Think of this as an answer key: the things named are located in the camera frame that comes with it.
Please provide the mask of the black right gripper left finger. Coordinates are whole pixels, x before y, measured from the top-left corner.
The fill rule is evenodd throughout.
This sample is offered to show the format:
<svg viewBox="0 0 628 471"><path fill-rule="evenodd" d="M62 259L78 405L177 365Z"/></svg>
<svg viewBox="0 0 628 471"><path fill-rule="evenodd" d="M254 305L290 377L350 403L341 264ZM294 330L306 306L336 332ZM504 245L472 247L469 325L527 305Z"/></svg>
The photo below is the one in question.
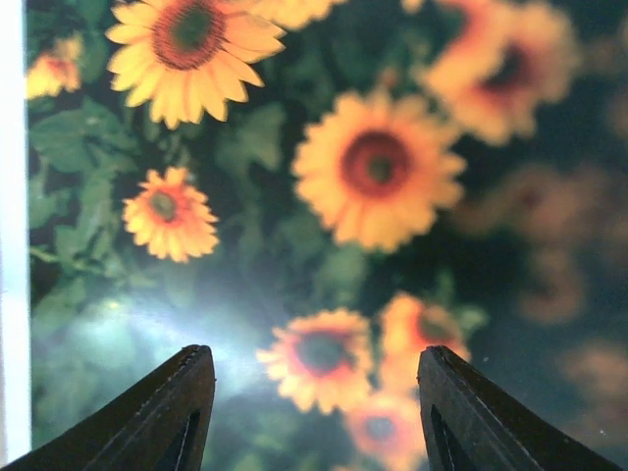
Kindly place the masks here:
<svg viewBox="0 0 628 471"><path fill-rule="evenodd" d="M212 351L189 345L6 470L198 470L215 394Z"/></svg>

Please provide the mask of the sunflower photo print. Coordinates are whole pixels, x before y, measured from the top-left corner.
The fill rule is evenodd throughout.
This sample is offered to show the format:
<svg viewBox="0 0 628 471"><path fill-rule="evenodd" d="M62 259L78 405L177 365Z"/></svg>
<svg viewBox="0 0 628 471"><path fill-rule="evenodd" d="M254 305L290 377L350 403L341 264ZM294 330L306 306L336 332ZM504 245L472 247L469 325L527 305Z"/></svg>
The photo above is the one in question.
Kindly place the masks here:
<svg viewBox="0 0 628 471"><path fill-rule="evenodd" d="M627 464L623 1L22 1L30 438L191 343L205 470L425 470L442 344Z"/></svg>

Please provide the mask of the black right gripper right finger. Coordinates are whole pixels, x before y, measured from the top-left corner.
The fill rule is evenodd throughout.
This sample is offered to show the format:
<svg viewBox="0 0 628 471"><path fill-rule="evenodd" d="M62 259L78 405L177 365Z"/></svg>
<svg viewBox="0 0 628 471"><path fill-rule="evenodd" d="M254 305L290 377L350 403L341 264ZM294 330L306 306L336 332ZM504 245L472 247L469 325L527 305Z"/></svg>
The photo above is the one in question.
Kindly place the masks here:
<svg viewBox="0 0 628 471"><path fill-rule="evenodd" d="M449 348L427 347L417 381L432 470L617 470Z"/></svg>

